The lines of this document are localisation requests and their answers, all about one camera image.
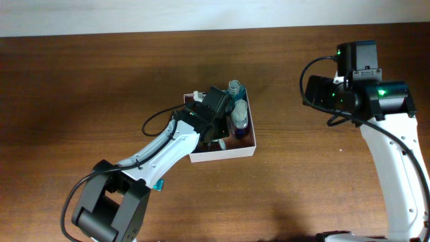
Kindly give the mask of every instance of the brown wooden surface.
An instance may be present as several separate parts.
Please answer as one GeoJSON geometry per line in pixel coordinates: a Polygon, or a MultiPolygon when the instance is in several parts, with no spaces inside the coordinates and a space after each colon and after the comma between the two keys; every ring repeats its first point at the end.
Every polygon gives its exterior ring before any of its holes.
{"type": "MultiPolygon", "coordinates": [[[[302,106],[298,93],[308,62],[367,39],[378,41],[384,79],[411,85],[429,162],[429,24],[0,39],[0,240],[66,241],[60,210],[75,182],[99,160],[115,163],[149,143],[140,126],[151,114],[232,79],[248,88],[255,155],[183,158],[151,194],[139,241],[385,235],[384,201],[359,130],[328,128],[329,116],[302,106]]],[[[327,61],[309,73],[335,71],[327,61]]],[[[67,228],[88,241],[69,222],[76,200],[67,228]]]]}

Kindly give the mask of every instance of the wooden table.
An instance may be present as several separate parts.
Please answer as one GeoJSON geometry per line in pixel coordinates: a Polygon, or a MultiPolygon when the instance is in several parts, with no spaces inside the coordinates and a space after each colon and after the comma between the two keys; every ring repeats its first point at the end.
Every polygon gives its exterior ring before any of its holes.
{"type": "MultiPolygon", "coordinates": [[[[386,212],[359,129],[326,126],[302,106],[298,78],[342,42],[374,39],[384,79],[404,79],[430,158],[430,24],[98,34],[0,39],[0,236],[66,241],[60,210],[101,159],[116,163],[152,138],[140,132],[182,95],[247,86],[253,157],[179,161],[153,192],[139,241],[271,241],[332,230],[385,235],[386,212]]],[[[309,73],[332,77],[336,64],[309,73]]],[[[164,127],[167,117],[149,131],[164,127]]],[[[88,238],[71,226],[77,238],[88,238]]]]}

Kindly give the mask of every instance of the bottle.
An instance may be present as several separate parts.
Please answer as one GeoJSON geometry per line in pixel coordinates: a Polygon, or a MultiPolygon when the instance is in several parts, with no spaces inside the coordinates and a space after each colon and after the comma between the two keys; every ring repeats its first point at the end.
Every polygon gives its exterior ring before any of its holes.
{"type": "Polygon", "coordinates": [[[230,129],[231,132],[237,139],[244,138],[249,131],[248,128],[248,103],[243,100],[237,100],[234,103],[234,110],[230,115],[231,124],[230,129]]]}
{"type": "Polygon", "coordinates": [[[230,114],[234,110],[234,104],[236,103],[236,101],[243,99],[246,89],[244,85],[241,85],[241,83],[239,83],[239,81],[232,80],[228,83],[227,92],[231,95],[231,100],[227,105],[226,113],[230,114]]]}

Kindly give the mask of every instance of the cardboard box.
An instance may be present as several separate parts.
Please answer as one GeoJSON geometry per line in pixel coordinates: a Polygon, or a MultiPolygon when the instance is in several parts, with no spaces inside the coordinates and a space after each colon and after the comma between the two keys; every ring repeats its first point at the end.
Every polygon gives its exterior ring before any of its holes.
{"type": "MultiPolygon", "coordinates": [[[[193,101],[194,94],[185,94],[183,96],[183,101],[191,102],[193,101]]],[[[255,142],[255,133],[254,133],[254,123],[251,115],[251,106],[249,105],[248,93],[245,93],[245,100],[248,103],[248,127],[249,133],[248,135],[238,140],[233,134],[230,132],[230,136],[228,138],[224,138],[226,143],[227,150],[225,151],[207,151],[207,152],[199,152],[199,153],[191,153],[189,154],[189,158],[191,162],[200,162],[200,161],[214,161],[219,159],[230,159],[237,157],[248,157],[253,156],[255,148],[257,147],[257,143],[255,142]]]]}

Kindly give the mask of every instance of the white wall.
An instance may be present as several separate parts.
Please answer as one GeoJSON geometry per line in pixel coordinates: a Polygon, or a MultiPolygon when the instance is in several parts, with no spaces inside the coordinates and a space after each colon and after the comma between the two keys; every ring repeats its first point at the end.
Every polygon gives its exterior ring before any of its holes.
{"type": "Polygon", "coordinates": [[[0,0],[0,36],[427,21],[429,0],[0,0]]]}

